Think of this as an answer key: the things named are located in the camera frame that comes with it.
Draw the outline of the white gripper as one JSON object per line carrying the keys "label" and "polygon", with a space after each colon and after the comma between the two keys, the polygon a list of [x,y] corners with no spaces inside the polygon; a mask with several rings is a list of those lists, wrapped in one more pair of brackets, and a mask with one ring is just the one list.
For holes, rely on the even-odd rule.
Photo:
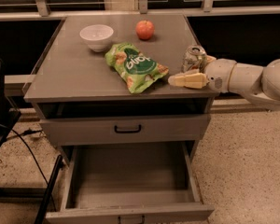
{"label": "white gripper", "polygon": [[201,89],[208,84],[213,91],[228,92],[229,79],[233,67],[236,65],[235,60],[218,59],[214,56],[207,55],[206,61],[209,63],[203,73],[174,75],[168,78],[168,83],[176,87],[186,87],[191,89]]}

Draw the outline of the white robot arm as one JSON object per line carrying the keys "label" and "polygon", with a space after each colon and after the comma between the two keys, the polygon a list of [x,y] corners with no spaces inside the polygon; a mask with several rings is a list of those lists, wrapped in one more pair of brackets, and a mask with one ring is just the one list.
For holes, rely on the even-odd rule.
{"label": "white robot arm", "polygon": [[203,71],[196,68],[179,73],[168,82],[175,87],[236,93],[253,105],[280,111],[280,59],[259,66],[209,56]]}

